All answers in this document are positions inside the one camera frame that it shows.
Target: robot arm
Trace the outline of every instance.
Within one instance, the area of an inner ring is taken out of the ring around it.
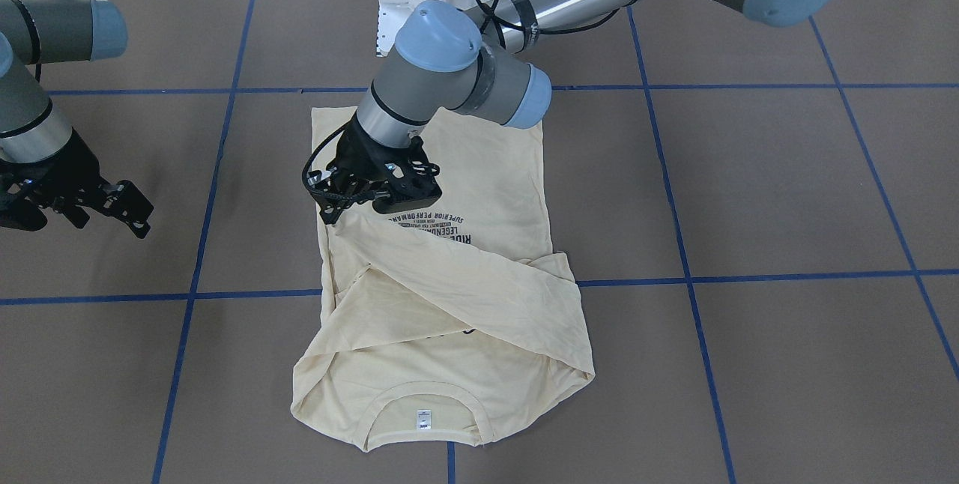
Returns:
[[[0,0],[0,227],[43,228],[41,208],[82,228],[92,208],[150,231],[154,207],[129,181],[111,186],[100,163],[25,64],[116,57],[127,27],[106,0]]]
[[[439,168],[429,163],[420,133],[443,107],[504,126],[528,128],[547,111],[551,83],[518,53],[547,37],[602,24],[638,0],[494,0],[460,12],[441,1],[421,3],[397,33],[393,51],[350,122],[336,157],[312,170],[321,143],[303,169],[304,186],[334,224],[353,204],[373,201],[380,214],[427,208],[441,197]],[[828,0],[715,0],[748,19],[788,26]]]

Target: fabric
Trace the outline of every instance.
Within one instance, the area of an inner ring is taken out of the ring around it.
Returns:
[[[314,145],[353,111],[314,109]],[[552,252],[542,126],[441,110],[423,139],[441,166],[431,208],[318,218],[322,327],[294,367],[291,412],[363,451],[499,441],[595,375],[578,286]]]

